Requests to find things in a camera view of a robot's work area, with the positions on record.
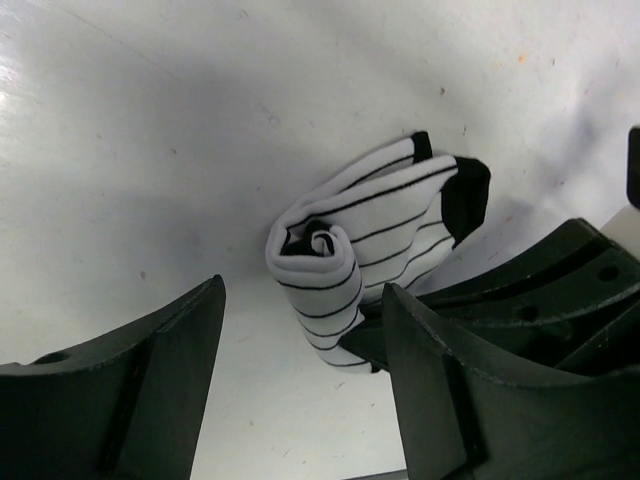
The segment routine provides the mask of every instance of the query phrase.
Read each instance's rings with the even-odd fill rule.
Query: white floor
[[[636,0],[3,0],[0,363],[214,273],[228,309],[193,480],[403,467],[389,379],[314,356],[263,246],[274,218],[403,132],[494,175],[436,288],[624,203]]]

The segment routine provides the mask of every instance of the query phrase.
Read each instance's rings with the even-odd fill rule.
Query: black bracket
[[[215,277],[86,343],[0,366],[0,478],[187,480],[224,305]]]
[[[627,197],[636,208],[640,208],[640,127],[629,132],[627,161]]]
[[[410,480],[635,478],[640,366],[589,377],[514,355],[394,285],[389,369]]]

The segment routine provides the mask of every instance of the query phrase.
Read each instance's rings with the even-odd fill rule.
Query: hole
[[[516,315],[520,320],[524,320],[525,322],[533,322],[536,318],[538,318],[538,309],[533,305],[529,305],[527,307],[522,307],[516,312]]]
[[[618,278],[619,273],[620,270],[618,270],[618,267],[604,267],[598,272],[598,278],[602,282],[613,282]]]
[[[63,360],[67,360],[71,358],[71,355],[65,352],[53,352],[44,357],[40,357],[38,360],[33,362],[34,365],[45,365],[47,363],[58,363]]]

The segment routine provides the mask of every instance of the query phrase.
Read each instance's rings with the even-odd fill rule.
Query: black plastic part
[[[627,161],[627,197],[636,208],[640,208],[640,127],[629,132]]]
[[[589,378],[523,359],[394,285],[384,327],[410,480],[640,472],[640,367]]]
[[[596,374],[640,363],[640,262],[583,220],[511,261],[419,297],[441,316],[529,360]],[[340,345],[388,369],[379,305]]]
[[[188,479],[224,305],[215,277],[86,343],[0,366],[0,478]]]

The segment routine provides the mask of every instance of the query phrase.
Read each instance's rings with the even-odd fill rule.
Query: black stripe
[[[303,225],[303,224],[307,223],[312,218],[324,217],[325,215],[331,215],[332,213],[341,212],[341,211],[347,210],[347,209],[349,209],[351,207],[355,207],[356,205],[360,205],[361,203],[368,202],[369,200],[373,200],[373,199],[379,198],[379,197],[384,197],[385,195],[397,192],[399,190],[404,190],[405,188],[411,187],[411,186],[413,186],[413,185],[415,185],[417,183],[420,183],[420,182],[422,182],[424,180],[427,180],[427,179],[432,178],[432,177],[436,177],[438,175],[442,175],[443,173],[447,173],[447,172],[450,172],[452,170],[456,170],[457,168],[458,168],[457,165],[452,165],[451,167],[441,168],[440,170],[436,170],[435,172],[431,172],[431,173],[428,173],[426,175],[423,175],[422,177],[415,178],[415,179],[411,180],[410,182],[403,183],[402,185],[398,185],[397,187],[389,188],[387,190],[383,190],[383,191],[378,192],[378,193],[374,193],[372,195],[369,195],[367,197],[361,198],[360,200],[355,200],[355,201],[353,201],[351,203],[348,203],[346,205],[342,205],[340,207],[332,208],[331,210],[327,210],[325,212],[310,213],[309,215],[307,215],[307,217],[304,220],[301,220],[301,221],[299,221],[297,223],[294,223],[293,225],[290,225],[287,228],[299,227],[300,225]]]
[[[327,365],[330,365],[332,367],[358,367],[360,365],[365,365],[369,362],[367,362],[366,360],[363,360],[362,362],[356,362],[356,363],[345,363],[343,365],[337,364],[337,363],[331,363],[331,362],[327,362],[326,360],[322,360],[324,363],[326,363]]]
[[[375,262],[364,263],[360,265],[360,268],[372,267],[374,265],[378,265],[380,263],[386,262],[387,260],[391,260],[392,258],[395,258],[398,255],[402,255],[404,252],[406,252],[413,246],[413,240],[411,240],[411,243],[407,245],[405,248],[403,248],[402,250],[400,250],[399,252],[392,253],[391,255],[381,258],[380,260],[376,260]]]
[[[416,230],[416,233],[418,233],[420,230],[423,230],[423,229],[425,229],[425,228],[427,228],[427,227],[431,227],[431,226],[433,226],[433,225],[440,224],[440,223],[442,223],[442,221],[440,221],[440,222],[431,222],[431,223],[426,223],[426,224],[424,224],[424,225],[421,225],[421,226],[420,226],[420,227],[418,227],[418,229]],[[379,263],[386,262],[387,260],[391,260],[392,258],[395,258],[395,257],[397,257],[398,255],[402,255],[404,252],[406,252],[406,251],[407,251],[407,250],[409,250],[411,247],[413,247],[413,243],[414,243],[415,241],[416,241],[416,237],[414,236],[414,237],[413,237],[413,239],[411,239],[411,243],[409,243],[409,245],[407,245],[405,248],[403,248],[403,249],[402,249],[402,250],[400,250],[399,252],[392,253],[391,255],[389,255],[389,256],[387,256],[387,257],[384,257],[384,258],[381,258],[380,260],[376,260],[375,262],[370,262],[370,263],[362,264],[362,265],[360,265],[360,268],[365,268],[365,267],[371,267],[371,266],[373,266],[373,265],[378,265]]]
[[[296,307],[293,307],[293,308],[294,308],[294,310],[296,312],[298,312],[303,317],[307,317],[307,318],[327,318],[327,317],[331,317],[333,315],[336,315],[336,314],[338,314],[340,312],[345,311],[347,308],[349,308],[351,305],[353,305],[356,302],[356,300],[358,300],[358,297],[360,296],[361,293],[362,293],[362,282],[360,282],[360,288],[358,288],[358,293],[356,293],[355,297],[353,297],[351,300],[349,300],[349,303],[347,303],[343,307],[340,307],[337,310],[334,310],[333,312],[323,313],[322,315],[309,315],[308,313],[304,313],[304,312],[298,310]]]
[[[330,253],[331,255],[335,255],[335,254],[336,254],[336,251],[335,251],[335,249],[334,249],[334,247],[333,247],[333,240],[331,239],[331,237],[329,236],[329,234],[328,234],[328,233],[319,233],[319,234],[318,234],[318,236],[319,236],[320,238],[324,239],[324,241],[326,242],[326,244],[327,244],[327,248],[329,249],[329,253]]]
[[[304,328],[307,332],[309,332],[312,335],[315,335],[318,338],[329,338],[329,337],[335,337],[337,335],[342,335],[343,333],[345,333],[346,331],[348,331],[354,323],[356,323],[356,320],[358,319],[358,313],[360,313],[360,310],[358,310],[356,308],[356,314],[353,316],[353,318],[351,319],[351,321],[349,322],[349,325],[347,325],[346,327],[344,327],[342,330],[339,330],[337,332],[333,332],[333,333],[316,333],[313,330],[309,330],[309,328],[307,328],[307,326],[302,323],[300,321],[300,319],[298,319],[298,322],[300,322],[300,325],[302,325],[302,328]]]
[[[429,270],[427,270],[424,273],[421,273],[420,275],[418,275],[416,278],[414,278],[413,280],[411,280],[411,282],[409,282],[409,285],[407,285],[406,287],[404,287],[405,289],[411,287],[411,285],[413,285],[414,283],[416,283],[419,279],[421,279],[422,277],[424,277],[425,275],[428,275],[429,273],[433,272],[436,269],[436,267],[430,268]]]
[[[433,227],[434,225],[440,225],[442,223],[442,220],[437,220],[435,222],[429,222],[429,223],[425,223],[424,225],[420,225],[418,227],[418,230],[416,230],[417,232],[419,232],[420,230],[422,230],[423,228],[427,228],[427,227]]]
[[[367,178],[371,177],[372,175],[375,175],[375,174],[376,174],[376,173],[378,173],[380,170],[384,170],[384,169],[385,169],[385,168],[387,168],[387,167],[391,167],[391,166],[393,166],[393,165],[395,165],[395,164],[397,164],[397,163],[403,162],[403,161],[405,161],[405,160],[409,160],[409,159],[410,159],[410,158],[412,158],[412,157],[413,157],[413,154],[411,154],[411,155],[407,155],[406,157],[402,157],[402,158],[399,158],[399,159],[397,159],[397,160],[394,160],[394,161],[393,161],[393,162],[391,162],[391,163],[387,163],[386,165],[383,165],[383,166],[381,166],[380,168],[376,168],[373,172],[369,172],[369,173],[367,173],[366,175],[363,175],[363,176],[362,176],[362,177],[360,177],[358,180],[356,180],[355,182],[351,183],[348,187],[346,187],[346,188],[344,188],[344,189],[340,190],[340,193],[344,192],[345,190],[349,190],[350,188],[352,188],[352,187],[356,186],[358,183],[360,183],[360,182],[361,182],[361,181],[363,181],[363,180],[366,180]]]
[[[349,276],[344,280],[340,280],[338,283],[334,285],[329,285],[328,287],[305,287],[301,285],[293,285],[291,283],[284,283],[284,282],[281,282],[280,280],[278,280],[278,283],[283,287],[295,288],[296,290],[331,290],[332,288],[336,288],[336,287],[339,287],[340,285],[344,285],[345,283],[347,283],[353,276],[353,272],[355,270],[356,270],[356,261],[354,260],[353,266],[351,267],[351,273],[349,273]]]
[[[393,278],[389,278],[389,279],[384,280],[384,281],[382,281],[382,282],[377,282],[377,283],[374,283],[374,284],[372,284],[372,285],[367,285],[367,286],[366,286],[366,287],[364,287],[364,288],[373,288],[373,287],[377,287],[378,285],[383,285],[383,284],[385,284],[385,283],[389,283],[389,282],[393,282],[394,280],[397,280],[397,279],[398,279],[398,278],[400,278],[402,275],[404,275],[404,272],[406,272],[406,271],[407,271],[407,268],[409,268],[409,265],[411,265],[411,262],[413,262],[414,260],[416,260],[416,259],[418,259],[418,258],[422,257],[423,255],[426,255],[427,253],[429,253],[430,251],[432,251],[434,248],[436,248],[438,245],[440,245],[442,242],[446,242],[446,241],[447,241],[447,240],[449,240],[450,238],[453,238],[453,237],[451,237],[451,235],[449,235],[449,236],[447,236],[447,237],[441,238],[441,239],[440,239],[440,240],[438,240],[436,243],[434,243],[433,245],[431,245],[431,246],[429,247],[429,249],[428,249],[428,250],[425,250],[424,252],[419,253],[418,255],[416,255],[415,257],[413,257],[412,259],[410,259],[410,260],[407,262],[407,264],[404,266],[404,268],[402,269],[402,272],[400,272],[400,275],[397,275],[397,276],[395,276],[395,277],[393,277]]]
[[[314,344],[312,341],[310,341],[309,339],[307,339],[307,341],[309,342],[309,345],[311,345],[316,350],[320,350],[321,352],[329,352],[329,351],[333,350],[334,348],[336,348],[338,346],[338,343],[340,343],[340,339],[338,339],[338,341],[332,347],[319,347],[316,344]]]
[[[407,220],[403,220],[402,222],[396,223],[395,225],[390,225],[388,227],[381,228],[380,230],[376,230],[375,232],[367,233],[366,235],[363,235],[363,236],[358,237],[358,238],[356,238],[354,240],[351,240],[351,245],[353,245],[354,243],[361,242],[362,240],[366,240],[367,238],[371,238],[374,235],[379,235],[381,233],[388,232],[389,230],[393,230],[394,228],[402,227],[403,225],[406,225],[407,223],[411,223],[414,220],[417,220],[420,217],[422,217],[425,213],[427,213],[428,210],[429,210],[429,208],[427,207],[427,209],[424,210],[423,212],[420,212],[418,215],[415,215],[415,216],[413,216],[411,218],[408,218]]]

